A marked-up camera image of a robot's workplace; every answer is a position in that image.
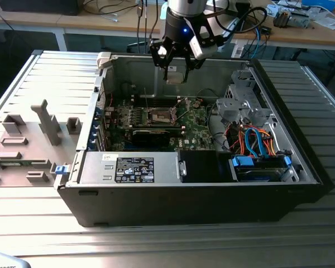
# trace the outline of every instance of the green circuit board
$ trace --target green circuit board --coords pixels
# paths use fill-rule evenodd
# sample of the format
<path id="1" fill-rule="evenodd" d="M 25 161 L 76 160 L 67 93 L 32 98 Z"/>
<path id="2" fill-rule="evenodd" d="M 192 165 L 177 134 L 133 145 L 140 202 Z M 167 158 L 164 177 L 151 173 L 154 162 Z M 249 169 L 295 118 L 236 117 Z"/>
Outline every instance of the green circuit board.
<path id="1" fill-rule="evenodd" d="M 150 151 L 178 151 L 178 150 L 214 150 L 214 144 L 206 125 L 205 106 L 192 106 L 196 103 L 191 99 L 189 112 L 187 105 L 182 104 L 175 108 L 174 123 L 168 122 L 166 118 L 159 118 L 159 122 L 152 120 L 152 113 L 159 111 L 166 113 L 170 111 L 166 107 L 133 107 L 126 102 L 118 103 L 114 108 L 114 115 L 106 132 L 109 132 L 109 139 L 112 151 L 148 151 L 147 148 L 135 148 L 131 142 L 131 128 L 139 126 L 144 130 L 152 129 L 167 131 L 171 133 L 168 146 L 150 149 Z"/>

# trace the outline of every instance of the motherboard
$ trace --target motherboard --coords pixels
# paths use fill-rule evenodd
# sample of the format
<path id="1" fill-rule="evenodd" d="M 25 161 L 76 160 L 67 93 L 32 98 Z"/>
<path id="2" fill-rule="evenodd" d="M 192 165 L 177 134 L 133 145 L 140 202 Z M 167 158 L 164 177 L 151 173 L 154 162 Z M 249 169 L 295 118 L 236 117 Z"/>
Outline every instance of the motherboard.
<path id="1" fill-rule="evenodd" d="M 199 99 L 118 99 L 106 108 L 111 151 L 214 150 Z"/>

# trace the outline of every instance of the desk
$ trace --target desk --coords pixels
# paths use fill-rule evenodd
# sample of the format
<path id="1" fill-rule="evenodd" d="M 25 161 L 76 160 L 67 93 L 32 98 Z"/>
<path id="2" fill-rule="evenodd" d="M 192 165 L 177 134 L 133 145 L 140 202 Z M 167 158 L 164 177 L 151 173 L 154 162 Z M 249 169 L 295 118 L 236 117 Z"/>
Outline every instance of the desk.
<path id="1" fill-rule="evenodd" d="M 99 1 L 103 6 L 108 0 Z M 123 3 L 119 7 L 131 6 L 131 3 Z M 102 36 L 136 36 L 137 14 L 136 8 L 119 13 L 118 22 L 113 22 L 99 15 L 81 11 L 78 16 L 64 16 L 59 14 L 41 14 L 27 12 L 5 12 L 0 8 L 0 15 L 17 31 L 51 32 L 55 34 L 59 49 L 67 51 L 65 34 L 102 35 Z M 155 5 L 149 5 L 147 11 L 147 32 L 150 33 L 155 22 Z M 0 29 L 10 30 L 9 26 L 0 18 Z M 140 31 L 144 31 L 144 19 L 142 18 Z M 154 38 L 159 38 L 160 22 L 153 33 Z"/>
<path id="2" fill-rule="evenodd" d="M 269 0 L 252 0 L 253 6 L 266 7 L 271 4 Z M 295 47 L 301 49 L 325 49 L 335 50 L 335 30 L 330 30 L 315 22 L 311 22 L 307 29 L 288 27 L 277 28 L 273 25 L 273 18 L 268 16 L 264 25 L 272 28 L 268 46 Z M 233 56 L 239 57 L 239 51 L 255 38 L 254 32 L 235 35 L 232 42 L 235 43 Z"/>
<path id="3" fill-rule="evenodd" d="M 266 7 L 269 0 L 252 0 L 253 6 Z M 37 13 L 3 12 L 1 16 L 15 29 L 22 31 L 52 32 L 55 34 L 59 49 L 66 51 L 65 34 L 103 35 L 103 36 L 136 36 L 137 16 L 136 9 L 121 14 L 119 22 L 112 22 L 101 16 L 88 14 L 82 11 L 78 16 L 62 16 Z M 155 6 L 148 6 L 148 32 L 151 31 L 155 19 Z M 273 26 L 271 17 L 264 23 L 272 28 L 268 41 L 269 46 L 295 47 L 306 49 L 335 50 L 335 30 L 330 30 L 311 22 L 308 29 L 302 28 L 277 28 Z M 0 29 L 10 28 L 0 18 Z M 156 25 L 153 37 L 159 37 L 160 21 Z M 254 39 L 254 32 L 235 35 L 232 43 L 235 44 L 233 55 L 239 57 L 242 48 Z"/>

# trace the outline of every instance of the white label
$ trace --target white label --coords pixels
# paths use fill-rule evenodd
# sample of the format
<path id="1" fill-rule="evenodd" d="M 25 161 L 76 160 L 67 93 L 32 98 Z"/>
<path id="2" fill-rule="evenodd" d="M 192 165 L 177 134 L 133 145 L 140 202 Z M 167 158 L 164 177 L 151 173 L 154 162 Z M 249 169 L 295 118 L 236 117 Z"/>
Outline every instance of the white label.
<path id="1" fill-rule="evenodd" d="M 167 71 L 177 71 L 178 70 L 178 67 L 176 66 L 169 66 Z"/>
<path id="2" fill-rule="evenodd" d="M 103 154 L 102 161 L 117 161 L 117 154 Z"/>

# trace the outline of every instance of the power supply label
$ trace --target power supply label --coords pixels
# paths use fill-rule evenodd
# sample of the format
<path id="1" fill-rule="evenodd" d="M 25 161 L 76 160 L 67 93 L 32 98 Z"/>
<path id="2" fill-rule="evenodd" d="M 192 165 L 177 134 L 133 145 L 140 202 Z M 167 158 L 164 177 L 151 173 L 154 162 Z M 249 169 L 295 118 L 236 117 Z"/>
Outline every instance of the power supply label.
<path id="1" fill-rule="evenodd" d="M 153 157 L 118 157 L 116 183 L 153 183 Z"/>

